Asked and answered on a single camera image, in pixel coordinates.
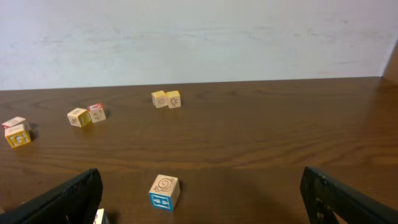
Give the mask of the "wooden block blue snail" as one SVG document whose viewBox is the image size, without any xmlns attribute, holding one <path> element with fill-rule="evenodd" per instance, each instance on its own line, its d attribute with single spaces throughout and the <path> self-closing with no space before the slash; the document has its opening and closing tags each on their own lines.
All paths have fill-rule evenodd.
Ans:
<svg viewBox="0 0 398 224">
<path fill-rule="evenodd" d="M 180 182 L 177 177 L 158 174 L 149 190 L 153 207 L 173 211 L 180 195 Z"/>
</svg>

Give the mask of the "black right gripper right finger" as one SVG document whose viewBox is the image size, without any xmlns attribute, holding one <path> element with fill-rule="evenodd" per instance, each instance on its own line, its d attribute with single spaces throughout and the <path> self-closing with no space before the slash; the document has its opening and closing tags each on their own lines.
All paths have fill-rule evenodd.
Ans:
<svg viewBox="0 0 398 224">
<path fill-rule="evenodd" d="M 306 166 L 300 182 L 300 193 L 311 224 L 397 223 L 397 210 L 388 207 L 332 176 Z"/>
</svg>

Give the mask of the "wooden block letter B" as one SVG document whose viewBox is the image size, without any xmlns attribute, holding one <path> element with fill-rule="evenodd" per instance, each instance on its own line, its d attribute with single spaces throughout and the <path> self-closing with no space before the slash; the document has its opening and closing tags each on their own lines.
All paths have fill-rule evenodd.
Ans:
<svg viewBox="0 0 398 224">
<path fill-rule="evenodd" d="M 108 216 L 105 209 L 98 209 L 93 224 L 109 224 Z"/>
</svg>

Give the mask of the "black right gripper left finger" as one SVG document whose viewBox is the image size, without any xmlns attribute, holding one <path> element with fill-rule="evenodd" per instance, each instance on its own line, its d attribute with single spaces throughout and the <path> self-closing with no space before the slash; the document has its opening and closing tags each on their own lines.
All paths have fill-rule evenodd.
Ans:
<svg viewBox="0 0 398 224">
<path fill-rule="evenodd" d="M 17 208 L 1 214 L 1 224 L 91 224 L 103 194 L 98 169 L 89 169 Z"/>
</svg>

